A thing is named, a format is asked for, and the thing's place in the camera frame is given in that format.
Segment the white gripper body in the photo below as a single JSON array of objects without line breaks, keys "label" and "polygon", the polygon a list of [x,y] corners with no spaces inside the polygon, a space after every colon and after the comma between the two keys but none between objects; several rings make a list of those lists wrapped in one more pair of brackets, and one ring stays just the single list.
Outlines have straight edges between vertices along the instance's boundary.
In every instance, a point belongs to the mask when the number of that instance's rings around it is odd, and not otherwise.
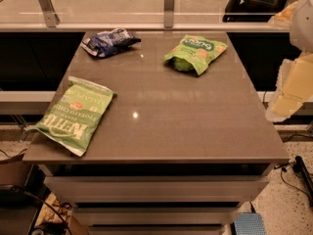
[{"label": "white gripper body", "polygon": [[298,0],[294,8],[290,42],[301,51],[313,52],[313,0]]}]

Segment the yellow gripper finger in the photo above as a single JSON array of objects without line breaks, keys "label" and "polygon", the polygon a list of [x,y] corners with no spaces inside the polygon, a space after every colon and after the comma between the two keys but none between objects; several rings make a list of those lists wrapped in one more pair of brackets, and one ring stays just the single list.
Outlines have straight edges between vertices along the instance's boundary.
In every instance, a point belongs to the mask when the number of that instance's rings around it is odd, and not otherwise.
[{"label": "yellow gripper finger", "polygon": [[290,118],[313,95],[313,54],[284,59],[265,116],[272,122]]},{"label": "yellow gripper finger", "polygon": [[297,5],[296,2],[287,5],[287,7],[284,10],[272,16],[268,21],[268,24],[274,27],[289,29],[292,20],[292,15],[296,5]]}]

